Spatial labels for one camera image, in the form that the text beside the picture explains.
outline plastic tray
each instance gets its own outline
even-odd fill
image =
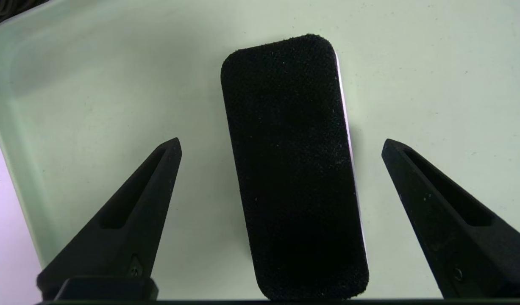
[[[42,265],[179,137],[159,297],[262,299],[219,73],[234,50],[305,33],[341,64],[363,297],[440,297],[380,157],[388,137],[520,231],[520,1],[55,0],[0,26],[0,144]]]

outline black sponge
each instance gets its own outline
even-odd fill
[[[369,280],[337,58],[306,35],[238,50],[221,83],[258,286],[346,299]]]

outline white surface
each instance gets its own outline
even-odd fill
[[[0,305],[41,301],[36,276],[41,271],[21,206],[0,150]]]
[[[341,63],[362,297],[440,297],[380,157],[403,141],[520,231],[520,1],[55,1],[0,28],[0,141],[42,265],[159,143],[183,158],[161,299],[261,299],[219,73],[305,33]]]

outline screw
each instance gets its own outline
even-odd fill
[[[454,278],[458,282],[463,281],[463,272],[461,270],[459,270],[458,268],[454,268]]]

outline black foam pad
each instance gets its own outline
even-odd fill
[[[346,299],[369,280],[337,58],[306,35],[238,50],[221,83],[258,286]]]

